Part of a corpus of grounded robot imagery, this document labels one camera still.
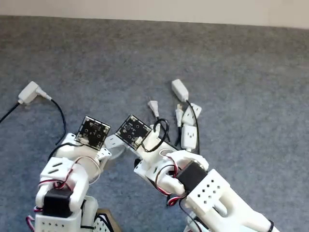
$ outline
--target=electrical outlet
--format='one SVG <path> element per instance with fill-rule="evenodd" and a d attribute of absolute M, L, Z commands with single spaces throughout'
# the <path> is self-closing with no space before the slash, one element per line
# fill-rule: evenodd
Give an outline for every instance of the electrical outlet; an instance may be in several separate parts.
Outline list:
<path fill-rule="evenodd" d="M 197 146 L 197 128 L 184 124 L 182 129 L 182 148 L 192 150 Z"/>
<path fill-rule="evenodd" d="M 200 107 L 198 105 L 195 105 L 193 103 L 191 103 L 191 105 L 193 107 L 195 115 L 198 118 L 199 114 L 202 111 L 202 107 Z M 193 112 L 192 112 L 192 109 L 191 109 L 190 106 L 188 106 L 188 108 L 184 112 L 183 118 L 182 118 L 182 122 L 183 122 L 183 124 L 187 124 L 187 125 L 190 125 L 190 126 L 194 126 L 195 125 L 196 122 L 195 122 L 194 115 L 193 115 Z"/>

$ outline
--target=white plug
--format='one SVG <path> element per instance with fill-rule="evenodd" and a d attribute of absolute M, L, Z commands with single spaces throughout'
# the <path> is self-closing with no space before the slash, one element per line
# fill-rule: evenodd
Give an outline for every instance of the white plug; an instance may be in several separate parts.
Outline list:
<path fill-rule="evenodd" d="M 176 112 L 176 119 L 177 119 L 177 127 L 182 127 L 182 118 L 183 118 L 183 110 L 182 105 L 177 104 Z"/>
<path fill-rule="evenodd" d="M 181 80 L 176 79 L 172 81 L 172 90 L 180 101 L 186 102 L 189 100 L 189 92 Z"/>
<path fill-rule="evenodd" d="M 48 100 L 51 100 L 52 98 L 45 93 L 38 84 L 36 84 L 34 81 L 31 81 L 18 95 L 18 102 L 20 104 L 25 103 L 28 104 L 35 99 L 36 96 L 42 96 Z"/>
<path fill-rule="evenodd" d="M 195 115 L 198 118 L 199 114 L 202 111 L 202 107 L 200 107 L 198 105 L 195 105 L 193 103 L 191 103 L 191 105 L 193 107 Z M 190 126 L 194 126 L 195 125 L 196 122 L 195 122 L 194 115 L 193 115 L 193 112 L 192 112 L 192 109 L 191 109 L 190 106 L 188 106 L 188 108 L 184 112 L 183 118 L 182 118 L 182 122 L 183 122 L 183 124 L 187 124 L 187 125 L 190 125 Z"/>
<path fill-rule="evenodd" d="M 182 129 L 182 148 L 187 151 L 197 146 L 197 128 L 184 124 Z"/>
<path fill-rule="evenodd" d="M 148 106 L 153 111 L 154 116 L 159 117 L 158 102 L 157 101 L 149 101 Z"/>

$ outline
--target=perforated plastic part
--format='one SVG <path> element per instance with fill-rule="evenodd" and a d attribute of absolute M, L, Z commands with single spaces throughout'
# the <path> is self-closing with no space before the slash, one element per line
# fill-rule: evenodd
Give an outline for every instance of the perforated plastic part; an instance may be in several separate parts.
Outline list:
<path fill-rule="evenodd" d="M 188 195 L 187 202 L 201 212 L 212 209 L 230 184 L 214 169 Z"/>
<path fill-rule="evenodd" d="M 35 216 L 35 232 L 78 232 L 81 226 L 82 211 L 72 214 L 68 218 Z"/>
<path fill-rule="evenodd" d="M 93 232 L 110 232 L 105 222 L 101 220 L 99 217 L 95 220 L 93 226 L 94 226 Z"/>

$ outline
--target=black circuit board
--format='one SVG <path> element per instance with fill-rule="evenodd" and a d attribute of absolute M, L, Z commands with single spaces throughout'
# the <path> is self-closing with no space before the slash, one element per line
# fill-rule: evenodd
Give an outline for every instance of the black circuit board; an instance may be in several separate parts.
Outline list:
<path fill-rule="evenodd" d="M 75 140 L 100 151 L 110 129 L 109 125 L 86 116 Z"/>
<path fill-rule="evenodd" d="M 134 115 L 130 115 L 116 132 L 116 135 L 131 148 L 137 150 L 151 129 Z"/>

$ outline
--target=white wall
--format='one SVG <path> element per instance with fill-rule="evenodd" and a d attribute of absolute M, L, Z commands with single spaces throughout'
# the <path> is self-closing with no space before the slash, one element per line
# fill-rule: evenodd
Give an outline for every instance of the white wall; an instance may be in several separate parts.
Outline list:
<path fill-rule="evenodd" d="M 0 15 L 309 28 L 309 0 L 0 0 Z"/>

